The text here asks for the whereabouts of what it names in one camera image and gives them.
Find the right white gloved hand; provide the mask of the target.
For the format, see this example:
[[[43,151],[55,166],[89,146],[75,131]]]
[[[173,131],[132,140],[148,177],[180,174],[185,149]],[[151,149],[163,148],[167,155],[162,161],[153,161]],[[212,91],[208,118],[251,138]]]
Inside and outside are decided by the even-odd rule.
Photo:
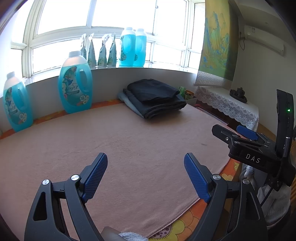
[[[270,186],[259,187],[255,179],[255,169],[246,164],[242,165],[239,179],[247,178],[253,186],[259,202],[267,196]],[[290,208],[291,187],[282,185],[279,191],[272,190],[265,203],[261,207],[268,228],[275,226],[288,213]]]

